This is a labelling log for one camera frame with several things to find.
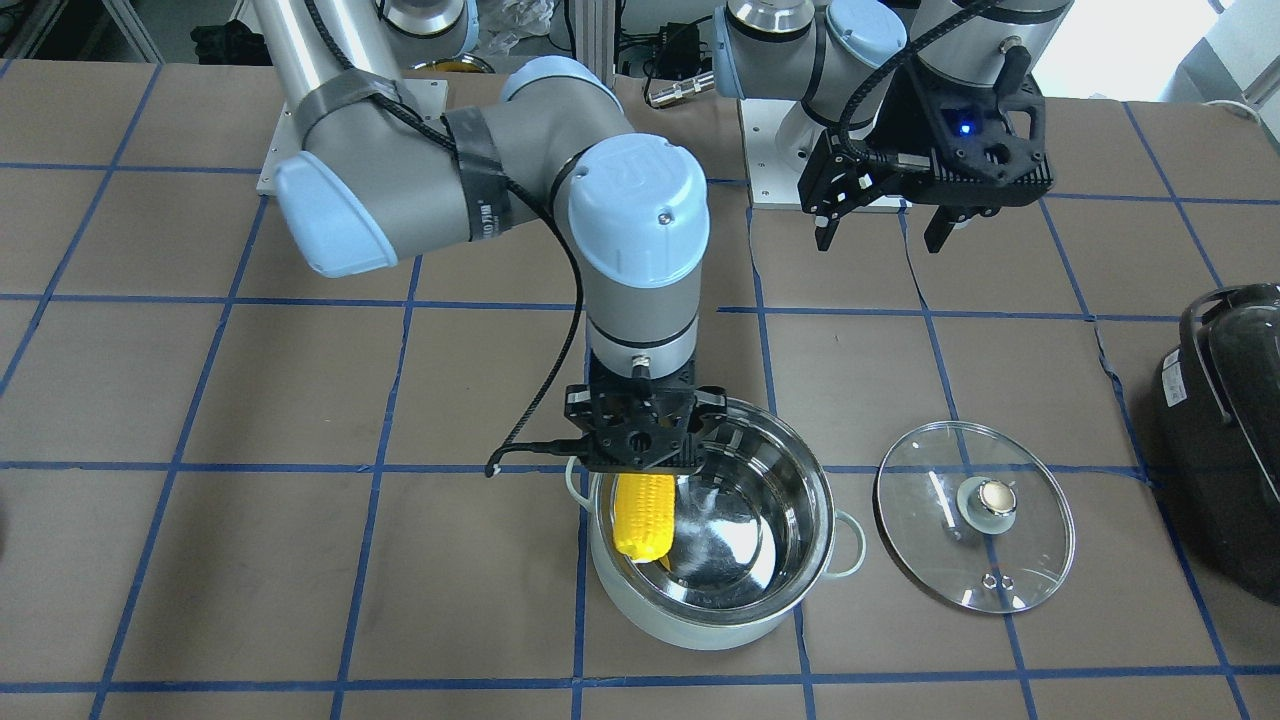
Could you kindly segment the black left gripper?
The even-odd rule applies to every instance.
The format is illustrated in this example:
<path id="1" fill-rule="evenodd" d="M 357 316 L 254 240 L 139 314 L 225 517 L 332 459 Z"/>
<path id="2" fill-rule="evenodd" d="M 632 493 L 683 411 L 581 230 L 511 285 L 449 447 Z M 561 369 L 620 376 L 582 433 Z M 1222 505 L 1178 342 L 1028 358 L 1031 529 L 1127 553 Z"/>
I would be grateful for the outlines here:
<path id="1" fill-rule="evenodd" d="M 844 217 L 882 196 L 937 206 L 924 242 L 938 254 L 973 215 L 1029 205 L 1055 183 L 1044 96 L 1030 73 L 1019 85 L 1001 72 L 995 86 L 973 87 L 928 67 L 904 67 L 888 81 L 869 131 L 855 156 L 838 149 L 835 127 L 826 129 L 797 182 L 820 252 Z"/>

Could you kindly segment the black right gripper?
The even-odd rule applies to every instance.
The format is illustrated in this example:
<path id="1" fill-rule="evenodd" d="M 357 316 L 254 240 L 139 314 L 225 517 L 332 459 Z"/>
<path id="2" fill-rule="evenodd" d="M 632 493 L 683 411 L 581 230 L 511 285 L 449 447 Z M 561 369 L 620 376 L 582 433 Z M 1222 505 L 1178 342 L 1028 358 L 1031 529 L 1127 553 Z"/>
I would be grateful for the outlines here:
<path id="1" fill-rule="evenodd" d="M 573 455 L 590 471 L 690 475 L 707 460 L 704 439 L 728 415 L 719 386 L 695 386 L 695 361 L 652 378 L 625 377 L 591 356 L 588 383 L 564 392 L 564 416 L 582 437 Z"/>

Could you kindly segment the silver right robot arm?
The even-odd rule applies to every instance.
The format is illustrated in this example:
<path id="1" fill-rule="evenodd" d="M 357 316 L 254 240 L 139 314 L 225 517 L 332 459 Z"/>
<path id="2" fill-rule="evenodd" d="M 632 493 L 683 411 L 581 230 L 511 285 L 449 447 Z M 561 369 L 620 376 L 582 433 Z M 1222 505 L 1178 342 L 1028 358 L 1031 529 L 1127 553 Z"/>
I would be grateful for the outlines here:
<path id="1" fill-rule="evenodd" d="M 573 457 L 598 473 L 687 475 L 728 414 L 695 380 L 707 178 L 686 149 L 635 131 L 609 86 L 566 56 L 538 56 L 500 100 L 428 117 L 390 49 L 410 3 L 257 1 L 300 142 L 271 182 L 320 275 L 361 274 L 538 219 L 575 277 L 572 325 L 589 369 L 566 392 L 577 439 L 508 452 Z"/>

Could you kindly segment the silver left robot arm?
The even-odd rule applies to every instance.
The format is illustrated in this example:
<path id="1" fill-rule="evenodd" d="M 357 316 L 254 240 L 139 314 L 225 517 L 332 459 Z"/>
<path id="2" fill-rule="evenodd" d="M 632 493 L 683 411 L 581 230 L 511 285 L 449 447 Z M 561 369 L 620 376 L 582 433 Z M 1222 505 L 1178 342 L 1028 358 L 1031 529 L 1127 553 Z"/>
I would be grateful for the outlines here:
<path id="1" fill-rule="evenodd" d="M 1053 187 L 1032 72 L 1069 1 L 724 1 L 717 91 L 797 104 L 817 129 L 796 188 L 827 250 L 840 222 L 896 196 L 932 206 L 925 247 Z"/>

